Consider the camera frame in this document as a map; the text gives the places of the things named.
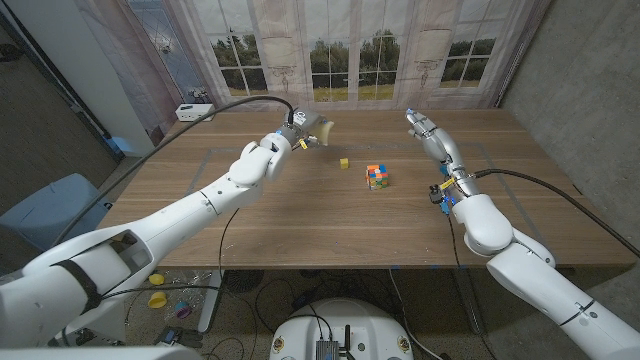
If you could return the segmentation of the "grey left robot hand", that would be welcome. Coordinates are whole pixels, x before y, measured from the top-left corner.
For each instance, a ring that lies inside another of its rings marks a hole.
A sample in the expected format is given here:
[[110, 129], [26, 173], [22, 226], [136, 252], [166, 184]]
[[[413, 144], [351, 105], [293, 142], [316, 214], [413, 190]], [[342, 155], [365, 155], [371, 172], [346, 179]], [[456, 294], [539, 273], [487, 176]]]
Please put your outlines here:
[[333, 125], [333, 122], [315, 111], [294, 110], [285, 115], [276, 134], [284, 136], [291, 146], [299, 144], [300, 140], [303, 141], [303, 146], [309, 143], [327, 146]]

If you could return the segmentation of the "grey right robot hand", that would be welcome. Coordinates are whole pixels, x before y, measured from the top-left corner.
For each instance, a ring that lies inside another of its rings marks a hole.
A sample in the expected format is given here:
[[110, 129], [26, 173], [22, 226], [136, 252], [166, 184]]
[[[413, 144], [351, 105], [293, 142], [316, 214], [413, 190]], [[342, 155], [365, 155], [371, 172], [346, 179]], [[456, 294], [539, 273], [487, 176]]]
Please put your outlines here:
[[417, 111], [407, 109], [405, 117], [410, 124], [409, 134], [421, 142], [425, 153], [440, 167], [444, 167], [446, 176], [453, 180], [456, 198], [463, 200], [478, 195], [480, 190], [467, 172], [462, 155], [451, 136]]

